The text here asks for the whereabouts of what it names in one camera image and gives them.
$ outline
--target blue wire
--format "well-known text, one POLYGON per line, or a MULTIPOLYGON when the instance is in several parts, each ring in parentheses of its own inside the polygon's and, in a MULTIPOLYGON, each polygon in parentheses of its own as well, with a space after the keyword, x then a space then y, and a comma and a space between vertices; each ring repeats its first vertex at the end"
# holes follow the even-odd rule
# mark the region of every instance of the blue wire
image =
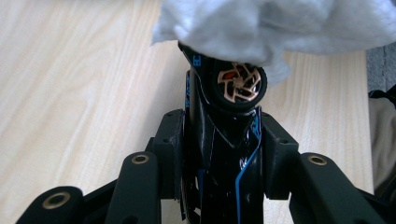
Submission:
POLYGON ((238 224, 241 224, 241 204, 240 204, 240 196, 239 196, 239 182, 242 178, 242 175, 250 165, 251 161, 253 158, 256 156, 257 151, 259 150, 260 145, 262 144, 262 139, 259 139, 259 144, 257 145, 256 149, 254 149, 254 152, 251 154, 250 158, 247 160, 247 164, 244 166, 242 169, 241 173, 236 177, 235 179, 235 193, 236 193, 236 214, 238 215, 238 224))

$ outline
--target white towel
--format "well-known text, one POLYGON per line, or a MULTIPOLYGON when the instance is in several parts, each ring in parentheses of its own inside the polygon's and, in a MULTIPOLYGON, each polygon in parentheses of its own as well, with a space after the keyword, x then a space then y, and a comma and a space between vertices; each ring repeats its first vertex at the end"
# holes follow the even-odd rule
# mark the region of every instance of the white towel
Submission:
POLYGON ((205 55, 288 76, 284 50, 316 54, 396 41, 390 0, 164 0, 153 43, 179 40, 205 55))

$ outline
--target screw hole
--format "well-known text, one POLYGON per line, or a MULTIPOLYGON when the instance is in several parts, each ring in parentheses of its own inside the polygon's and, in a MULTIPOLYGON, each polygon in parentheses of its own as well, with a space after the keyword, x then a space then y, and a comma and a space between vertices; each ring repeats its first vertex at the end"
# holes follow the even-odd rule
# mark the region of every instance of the screw hole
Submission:
POLYGON ((50 195, 44 202, 43 207, 45 209, 54 209, 60 207, 67 203, 70 199, 70 194, 66 191, 62 191, 59 193, 54 193, 50 195))
POLYGON ((137 155, 132 158, 132 162, 134 164, 143 164, 149 160, 149 156, 146 155, 137 155))
POLYGON ((319 156, 309 156, 308 160, 316 165, 326 165, 327 161, 319 156))

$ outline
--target wooden table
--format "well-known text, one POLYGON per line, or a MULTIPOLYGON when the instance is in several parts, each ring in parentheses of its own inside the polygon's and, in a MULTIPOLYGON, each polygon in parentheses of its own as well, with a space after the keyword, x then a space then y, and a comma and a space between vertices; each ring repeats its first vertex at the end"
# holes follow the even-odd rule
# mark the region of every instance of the wooden table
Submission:
MULTIPOLYGON (((0 223, 40 193, 89 193, 144 150, 164 113, 181 108, 189 68, 167 42, 150 46, 160 1, 0 3, 0 223)), ((261 102, 300 143, 373 190, 364 52, 286 54, 293 73, 261 102)), ((290 222, 287 202, 265 201, 266 223, 290 222)), ((181 223, 163 202, 163 223, 181 223)))

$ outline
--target light wood surface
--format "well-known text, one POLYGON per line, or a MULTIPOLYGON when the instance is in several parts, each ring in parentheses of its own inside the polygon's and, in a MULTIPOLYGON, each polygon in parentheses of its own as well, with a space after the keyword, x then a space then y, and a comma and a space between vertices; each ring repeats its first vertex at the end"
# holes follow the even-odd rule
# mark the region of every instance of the light wood surface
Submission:
MULTIPOLYGON (((144 150, 164 113, 181 108, 188 64, 176 42, 150 46, 160 1, 0 3, 0 223, 42 192, 89 193, 144 150)), ((364 52, 289 53, 293 73, 268 90, 263 110, 300 143, 373 190, 364 52)), ((265 201, 265 223, 291 221, 287 202, 265 201)), ((163 202, 163 223, 182 223, 163 202)))

